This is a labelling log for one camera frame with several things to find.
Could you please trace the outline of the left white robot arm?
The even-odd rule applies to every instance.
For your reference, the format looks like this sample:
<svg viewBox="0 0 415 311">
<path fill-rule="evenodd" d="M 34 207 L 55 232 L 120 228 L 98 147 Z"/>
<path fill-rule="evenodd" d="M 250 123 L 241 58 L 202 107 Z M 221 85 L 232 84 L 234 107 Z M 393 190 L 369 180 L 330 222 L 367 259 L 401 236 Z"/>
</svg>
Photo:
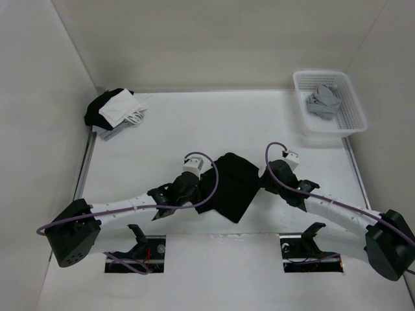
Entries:
<svg viewBox="0 0 415 311">
<path fill-rule="evenodd" d="M 77 199 L 42 232 L 61 268 L 75 265 L 90 253 L 106 253 L 118 262 L 137 262 L 148 247 L 139 226 L 147 219 L 146 211 L 155 211 L 155 219 L 160 219 L 188 203 L 199 203 L 199 185 L 200 174 L 185 171 L 172 183 L 135 198 L 104 204 Z"/>
</svg>

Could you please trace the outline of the folded black tank top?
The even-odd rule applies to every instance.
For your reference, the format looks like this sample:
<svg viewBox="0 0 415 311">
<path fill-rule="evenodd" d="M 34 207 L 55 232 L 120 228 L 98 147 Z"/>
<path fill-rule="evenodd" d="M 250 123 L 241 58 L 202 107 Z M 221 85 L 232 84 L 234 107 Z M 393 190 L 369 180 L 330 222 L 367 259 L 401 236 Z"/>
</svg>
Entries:
<svg viewBox="0 0 415 311">
<path fill-rule="evenodd" d="M 105 91 L 94 99 L 86 110 L 84 122 L 87 126 L 97 126 L 104 130 L 113 130 L 114 127 L 99 113 L 99 110 L 114 96 L 123 91 L 122 88 Z"/>
</svg>

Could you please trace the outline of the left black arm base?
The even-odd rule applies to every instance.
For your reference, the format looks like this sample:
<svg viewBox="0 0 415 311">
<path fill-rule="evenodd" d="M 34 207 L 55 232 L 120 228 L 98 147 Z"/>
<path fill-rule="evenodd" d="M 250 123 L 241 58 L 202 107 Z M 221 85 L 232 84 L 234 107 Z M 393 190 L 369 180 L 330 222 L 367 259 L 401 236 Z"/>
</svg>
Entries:
<svg viewBox="0 0 415 311">
<path fill-rule="evenodd" d="M 126 251 L 111 251 L 106 256 L 105 273 L 140 274 L 163 273 L 165 267 L 166 236 L 146 236 L 136 224 L 128 225 L 135 239 Z"/>
</svg>

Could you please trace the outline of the folded grey tank top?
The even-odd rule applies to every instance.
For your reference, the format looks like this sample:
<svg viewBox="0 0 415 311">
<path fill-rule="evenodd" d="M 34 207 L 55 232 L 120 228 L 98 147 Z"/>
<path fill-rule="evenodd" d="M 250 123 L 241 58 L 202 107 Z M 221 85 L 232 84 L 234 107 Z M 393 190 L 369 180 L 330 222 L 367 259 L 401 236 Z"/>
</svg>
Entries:
<svg viewBox="0 0 415 311">
<path fill-rule="evenodd" d="M 119 123 L 117 126 L 112 126 L 105 118 L 98 118 L 92 124 L 92 130 L 104 141 L 108 141 L 112 137 L 121 133 L 124 129 L 131 126 L 127 120 Z"/>
</svg>

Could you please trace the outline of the grey tank top in basket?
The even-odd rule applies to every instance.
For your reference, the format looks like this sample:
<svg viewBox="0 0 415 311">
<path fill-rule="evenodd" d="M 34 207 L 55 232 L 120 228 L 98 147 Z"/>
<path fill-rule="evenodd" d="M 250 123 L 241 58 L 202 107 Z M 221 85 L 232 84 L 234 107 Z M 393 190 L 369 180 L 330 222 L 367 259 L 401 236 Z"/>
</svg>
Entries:
<svg viewBox="0 0 415 311">
<path fill-rule="evenodd" d="M 305 101 L 307 111 L 326 121 L 333 120 L 342 104 L 336 95 L 337 90 L 337 85 L 319 84 Z"/>
</svg>

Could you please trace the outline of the black tank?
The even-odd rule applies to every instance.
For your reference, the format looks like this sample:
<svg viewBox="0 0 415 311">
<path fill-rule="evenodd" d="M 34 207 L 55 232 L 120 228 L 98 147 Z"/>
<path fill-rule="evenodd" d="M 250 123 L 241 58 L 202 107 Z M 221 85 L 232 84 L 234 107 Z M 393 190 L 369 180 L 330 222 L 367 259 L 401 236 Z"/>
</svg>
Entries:
<svg viewBox="0 0 415 311">
<path fill-rule="evenodd" d="M 196 211 L 202 214 L 215 210 L 237 224 L 260 189 L 259 168 L 231 152 L 219 157 L 215 164 L 219 185 L 213 197 Z"/>
<path fill-rule="evenodd" d="M 86 110 L 84 122 L 87 126 L 97 126 L 104 130 L 113 130 L 114 127 L 99 113 L 99 110 L 114 96 L 123 91 L 122 88 L 105 91 L 94 99 Z"/>
</svg>

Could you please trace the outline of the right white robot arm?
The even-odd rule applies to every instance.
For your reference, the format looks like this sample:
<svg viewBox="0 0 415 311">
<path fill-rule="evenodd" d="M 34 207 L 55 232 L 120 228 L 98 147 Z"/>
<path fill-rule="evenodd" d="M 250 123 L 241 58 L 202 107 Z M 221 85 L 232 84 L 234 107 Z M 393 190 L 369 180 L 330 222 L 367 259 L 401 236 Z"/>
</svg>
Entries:
<svg viewBox="0 0 415 311">
<path fill-rule="evenodd" d="M 368 210 L 326 196 L 317 183 L 298 179 L 282 159 L 267 163 L 262 180 L 267 192 L 324 219 L 301 232 L 293 244 L 282 243 L 284 259 L 299 269 L 345 255 L 367 263 L 389 281 L 398 281 L 414 262 L 414 233 L 399 212 Z"/>
</svg>

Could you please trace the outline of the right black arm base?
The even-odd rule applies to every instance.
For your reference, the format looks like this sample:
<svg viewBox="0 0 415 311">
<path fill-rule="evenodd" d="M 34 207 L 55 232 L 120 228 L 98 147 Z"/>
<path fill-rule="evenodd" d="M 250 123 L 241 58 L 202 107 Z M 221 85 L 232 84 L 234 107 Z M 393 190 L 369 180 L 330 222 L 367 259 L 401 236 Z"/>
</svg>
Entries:
<svg viewBox="0 0 415 311">
<path fill-rule="evenodd" d="M 338 253 L 321 251 L 314 241 L 326 224 L 316 222 L 302 233 L 287 233 L 279 236 L 283 271 L 285 273 L 343 273 Z"/>
</svg>

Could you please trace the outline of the white plastic basket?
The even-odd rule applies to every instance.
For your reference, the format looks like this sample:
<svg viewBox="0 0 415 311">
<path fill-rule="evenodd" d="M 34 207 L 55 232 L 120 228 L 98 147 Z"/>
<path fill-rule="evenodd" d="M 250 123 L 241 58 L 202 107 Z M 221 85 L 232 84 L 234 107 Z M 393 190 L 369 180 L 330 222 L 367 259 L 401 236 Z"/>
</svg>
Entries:
<svg viewBox="0 0 415 311">
<path fill-rule="evenodd" d="M 340 139 L 366 131 L 368 123 L 349 77 L 340 71 L 305 70 L 292 75 L 304 136 L 312 139 Z M 307 109 L 306 100 L 320 84 L 336 86 L 341 100 L 337 114 L 325 120 Z"/>
</svg>

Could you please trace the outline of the folded white tank top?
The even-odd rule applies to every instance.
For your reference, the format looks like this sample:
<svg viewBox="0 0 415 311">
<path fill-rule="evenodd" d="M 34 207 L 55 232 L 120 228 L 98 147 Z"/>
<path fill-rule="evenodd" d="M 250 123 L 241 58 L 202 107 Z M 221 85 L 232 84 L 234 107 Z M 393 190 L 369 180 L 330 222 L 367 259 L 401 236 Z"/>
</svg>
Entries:
<svg viewBox="0 0 415 311">
<path fill-rule="evenodd" d="M 114 128 L 126 121 L 133 125 L 140 124 L 144 119 L 143 112 L 148 106 L 134 97 L 127 89 L 112 97 L 103 107 L 99 114 Z"/>
</svg>

